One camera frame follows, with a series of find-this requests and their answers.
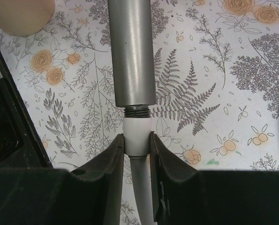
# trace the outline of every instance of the white pipe fitting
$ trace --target white pipe fitting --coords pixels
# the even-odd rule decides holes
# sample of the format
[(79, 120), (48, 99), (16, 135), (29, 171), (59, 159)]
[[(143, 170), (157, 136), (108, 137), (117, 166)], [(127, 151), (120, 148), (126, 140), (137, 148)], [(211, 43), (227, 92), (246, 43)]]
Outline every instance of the white pipe fitting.
[(147, 156), (150, 153), (151, 118), (123, 118), (125, 154)]

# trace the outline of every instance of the beige round object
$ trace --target beige round object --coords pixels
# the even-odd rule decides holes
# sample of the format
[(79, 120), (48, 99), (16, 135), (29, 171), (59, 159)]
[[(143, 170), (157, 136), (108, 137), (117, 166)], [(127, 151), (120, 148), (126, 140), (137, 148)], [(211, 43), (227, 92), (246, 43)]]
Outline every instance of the beige round object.
[(54, 0), (0, 0), (0, 29), (26, 36), (43, 29), (55, 11)]

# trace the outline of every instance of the small flower drawing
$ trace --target small flower drawing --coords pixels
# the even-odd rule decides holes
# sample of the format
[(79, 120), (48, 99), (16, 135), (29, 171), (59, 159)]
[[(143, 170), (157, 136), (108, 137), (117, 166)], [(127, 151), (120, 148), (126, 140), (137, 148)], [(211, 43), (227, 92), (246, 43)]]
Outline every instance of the small flower drawing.
[(218, 142), (221, 144), (221, 147), (212, 149), (210, 152), (216, 152), (216, 155), (218, 156), (219, 154), (222, 156), (225, 156), (229, 151), (235, 151), (236, 150), (236, 142), (238, 140), (233, 138), (234, 131), (232, 130), (229, 133), (228, 139), (226, 137), (223, 137), (223, 139), (217, 135)]
[(272, 23), (279, 18), (279, 9), (271, 6), (254, 6), (254, 17), (262, 23)]
[(245, 15), (254, 6), (254, 0), (224, 0), (222, 7), (233, 15)]
[(266, 133), (265, 131), (267, 130), (267, 124), (264, 125), (264, 127), (261, 129), (261, 133), (254, 127), (251, 126), (252, 130), (255, 132), (256, 137), (250, 138), (248, 140), (248, 146), (253, 142), (254, 145), (261, 145), (264, 142), (267, 142), (270, 137), (274, 137), (275, 135), (272, 133)]
[(71, 64), (76, 64), (80, 61), (80, 55), (74, 53), (74, 54), (71, 54), (71, 55), (68, 55), (68, 58), (67, 58), (67, 62), (71, 63)]
[(55, 67), (50, 67), (46, 75), (47, 81), (51, 85), (58, 84), (62, 81), (63, 77), (64, 73), (62, 72), (62, 70)]
[(201, 154), (198, 151), (194, 150), (193, 148), (194, 146), (192, 146), (191, 149), (187, 150), (186, 148), (182, 147), (183, 153), (175, 153), (175, 154), (183, 158), (183, 160), (187, 162), (189, 165), (195, 165), (201, 161)]
[(31, 59), (31, 68), (36, 72), (43, 72), (47, 70), (53, 61), (53, 55), (48, 50), (41, 50), (36, 53)]

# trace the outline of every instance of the gray hose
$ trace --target gray hose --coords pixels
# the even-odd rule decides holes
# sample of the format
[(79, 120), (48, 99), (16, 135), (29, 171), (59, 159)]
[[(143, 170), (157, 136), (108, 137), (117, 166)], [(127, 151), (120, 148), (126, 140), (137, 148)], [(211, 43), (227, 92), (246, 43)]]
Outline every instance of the gray hose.
[(147, 156), (130, 157), (130, 165), (134, 196), (141, 225), (156, 225), (157, 223), (154, 223)]

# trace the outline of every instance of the black plastic part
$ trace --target black plastic part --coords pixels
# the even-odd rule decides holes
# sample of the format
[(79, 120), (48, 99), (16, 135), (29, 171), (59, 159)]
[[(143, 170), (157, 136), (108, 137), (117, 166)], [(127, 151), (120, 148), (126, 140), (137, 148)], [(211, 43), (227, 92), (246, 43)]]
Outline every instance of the black plastic part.
[(151, 133), (158, 225), (279, 225), (279, 172), (197, 171)]
[(0, 167), (52, 167), (0, 53)]
[(0, 225), (119, 225), (123, 135), (69, 173), (0, 169)]

